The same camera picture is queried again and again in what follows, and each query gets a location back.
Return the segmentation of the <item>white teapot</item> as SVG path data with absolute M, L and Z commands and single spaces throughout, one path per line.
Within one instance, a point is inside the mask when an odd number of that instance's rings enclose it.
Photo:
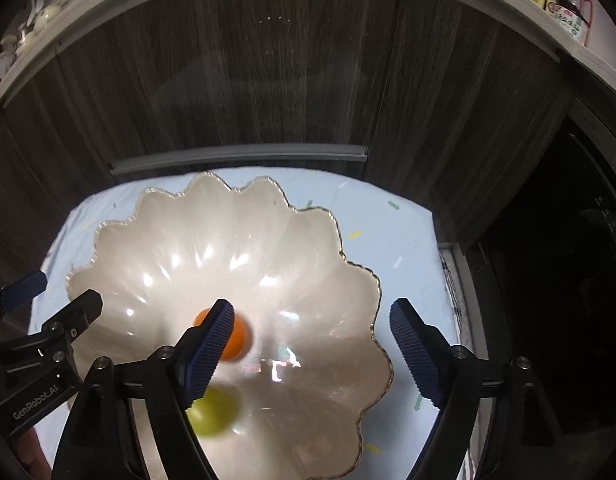
M 62 12 L 62 7 L 59 4 L 51 4 L 46 8 L 42 9 L 35 19 L 34 29 L 35 30 L 43 30 L 48 26 L 54 18 L 58 16 Z

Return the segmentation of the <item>light blue patterned cloth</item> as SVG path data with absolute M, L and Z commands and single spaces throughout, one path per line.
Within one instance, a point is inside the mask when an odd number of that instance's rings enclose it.
M 371 270 L 381 284 L 375 338 L 393 367 L 386 395 L 361 422 L 362 455 L 358 466 L 339 479 L 403 479 L 430 435 L 438 411 L 424 399 L 389 328 L 392 303 L 406 298 L 425 323 L 438 328 L 452 344 L 460 340 L 442 270 L 432 214 L 376 186 L 338 174 L 296 168 L 233 168 L 210 172 L 232 188 L 253 180 L 276 182 L 299 209 L 328 210 L 340 228 L 349 261 Z M 96 229 L 110 220 L 129 218 L 149 188 L 183 191 L 199 174 L 146 179 L 117 185 L 84 200 L 69 215 L 43 263 L 46 291 L 32 304 L 30 328 L 38 332 L 68 304 L 67 275 L 93 255 Z

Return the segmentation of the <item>small orange tangerine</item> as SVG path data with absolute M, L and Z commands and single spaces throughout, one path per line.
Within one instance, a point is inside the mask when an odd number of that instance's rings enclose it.
M 235 312 L 232 333 L 226 348 L 224 348 L 220 360 L 224 362 L 236 361 L 246 355 L 250 350 L 253 336 L 250 324 L 240 313 Z

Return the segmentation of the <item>green apple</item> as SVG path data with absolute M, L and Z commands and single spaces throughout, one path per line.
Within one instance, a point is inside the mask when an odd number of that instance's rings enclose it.
M 204 396 L 186 409 L 189 423 L 197 437 L 215 437 L 227 431 L 240 411 L 238 395 L 230 388 L 209 386 Z

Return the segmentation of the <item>large soy sauce bottle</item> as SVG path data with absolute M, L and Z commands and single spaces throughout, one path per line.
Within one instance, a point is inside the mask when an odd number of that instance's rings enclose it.
M 593 19 L 592 0 L 547 0 L 546 10 L 570 38 L 581 46 L 587 44 Z

